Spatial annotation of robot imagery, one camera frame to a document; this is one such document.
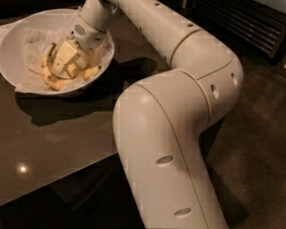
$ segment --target dark floor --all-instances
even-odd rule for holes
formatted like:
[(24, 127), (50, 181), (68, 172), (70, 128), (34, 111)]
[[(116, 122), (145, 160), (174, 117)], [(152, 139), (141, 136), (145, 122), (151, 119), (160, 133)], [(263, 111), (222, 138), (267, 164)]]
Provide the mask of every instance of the dark floor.
[[(232, 111), (201, 138), (230, 228), (286, 229), (286, 81), (263, 54), (222, 29), (245, 72)], [(0, 229), (144, 228), (118, 156), (0, 207)]]

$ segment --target white bowl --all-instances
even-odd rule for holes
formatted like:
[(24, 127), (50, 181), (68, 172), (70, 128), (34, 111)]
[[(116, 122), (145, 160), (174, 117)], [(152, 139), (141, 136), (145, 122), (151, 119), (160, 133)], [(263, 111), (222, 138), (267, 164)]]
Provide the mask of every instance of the white bowl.
[[(76, 15), (76, 10), (46, 10), (33, 14), (15, 25), (7, 35), (3, 38), (0, 45), (0, 73), (5, 79), (14, 87), (19, 85), (26, 79), (27, 67), (24, 64), (23, 56), (23, 34), (25, 29), (36, 29), (45, 31), (58, 31), (64, 27), (66, 23)], [(74, 86), (73, 89), (67, 91), (48, 91), (46, 93), (33, 93), (33, 94), (46, 94), (56, 96), (73, 95), (76, 92), (82, 92), (94, 80), (96, 80), (109, 65), (102, 66), (101, 71), (90, 80), (85, 82), (84, 85)]]

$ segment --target vent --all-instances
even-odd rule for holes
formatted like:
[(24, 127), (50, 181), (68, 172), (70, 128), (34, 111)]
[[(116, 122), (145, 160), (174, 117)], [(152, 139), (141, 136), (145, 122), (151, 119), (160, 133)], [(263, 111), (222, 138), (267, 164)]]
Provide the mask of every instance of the vent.
[(85, 29), (84, 29), (82, 26), (78, 25), (78, 24), (76, 24), (76, 25), (74, 26), (74, 30), (75, 30), (78, 34), (80, 34), (80, 35), (86, 34)]
[(194, 0), (194, 8), (272, 57), (276, 53), (281, 29), (227, 2)]

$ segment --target floor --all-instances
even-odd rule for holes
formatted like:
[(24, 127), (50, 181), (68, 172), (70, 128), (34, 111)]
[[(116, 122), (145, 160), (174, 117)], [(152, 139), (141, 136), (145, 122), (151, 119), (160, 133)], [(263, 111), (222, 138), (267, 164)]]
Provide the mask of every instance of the floor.
[[(245, 72), (236, 106), (200, 139), (229, 228), (286, 229), (286, 80), (260, 52), (198, 23), (235, 51)], [(1, 206), (2, 228), (144, 226), (114, 155)]]

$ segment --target table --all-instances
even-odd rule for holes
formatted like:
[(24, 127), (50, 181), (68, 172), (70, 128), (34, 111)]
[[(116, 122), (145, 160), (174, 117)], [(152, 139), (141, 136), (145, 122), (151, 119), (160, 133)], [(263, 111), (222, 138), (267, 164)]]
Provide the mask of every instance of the table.
[(112, 111), (133, 82), (169, 68), (123, 14), (107, 71), (74, 98), (16, 94), (0, 75), (0, 206), (116, 153)]

